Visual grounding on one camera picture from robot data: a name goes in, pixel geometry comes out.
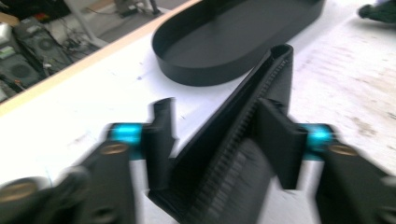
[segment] oval tray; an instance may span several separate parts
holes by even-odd
[[[274,45],[314,21],[324,0],[204,0],[154,34],[163,73],[175,82],[211,86],[244,75]]]

